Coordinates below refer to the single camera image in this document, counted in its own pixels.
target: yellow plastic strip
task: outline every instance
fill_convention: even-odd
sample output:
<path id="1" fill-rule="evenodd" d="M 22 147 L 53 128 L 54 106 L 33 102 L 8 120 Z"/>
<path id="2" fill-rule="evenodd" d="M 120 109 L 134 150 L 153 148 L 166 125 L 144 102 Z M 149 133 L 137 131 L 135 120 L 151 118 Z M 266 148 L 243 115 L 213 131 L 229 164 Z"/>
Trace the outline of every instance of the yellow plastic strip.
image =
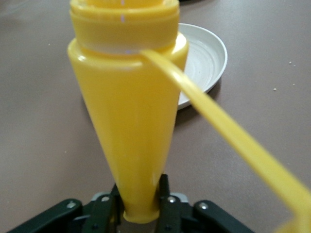
<path id="1" fill-rule="evenodd" d="M 294 232 L 311 232 L 311 193 L 177 66 L 153 50 L 141 54 L 158 66 L 295 214 Z"/>

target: yellow bottle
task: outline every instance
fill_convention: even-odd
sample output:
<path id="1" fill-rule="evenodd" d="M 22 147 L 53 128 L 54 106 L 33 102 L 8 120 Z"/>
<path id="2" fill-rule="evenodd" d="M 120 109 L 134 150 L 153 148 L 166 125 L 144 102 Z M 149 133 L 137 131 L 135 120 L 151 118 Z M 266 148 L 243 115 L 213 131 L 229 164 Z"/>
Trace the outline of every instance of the yellow bottle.
<path id="1" fill-rule="evenodd" d="M 124 217 L 158 217 L 156 188 L 171 143 L 180 90 L 139 54 L 153 49 L 183 69 L 178 0 L 71 0 L 68 54 L 124 202 Z"/>

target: plate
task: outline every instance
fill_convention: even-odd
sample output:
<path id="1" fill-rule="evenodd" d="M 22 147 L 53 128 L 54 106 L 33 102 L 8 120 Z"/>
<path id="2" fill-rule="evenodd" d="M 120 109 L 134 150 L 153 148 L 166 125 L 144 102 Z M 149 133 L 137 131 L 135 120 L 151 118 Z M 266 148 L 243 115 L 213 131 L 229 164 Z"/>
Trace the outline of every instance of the plate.
<path id="1" fill-rule="evenodd" d="M 203 92 L 210 91 L 218 82 L 227 65 L 228 54 L 221 39 L 205 28 L 180 23 L 179 31 L 189 42 L 185 74 Z M 184 93 L 180 93 L 178 109 L 190 105 Z"/>

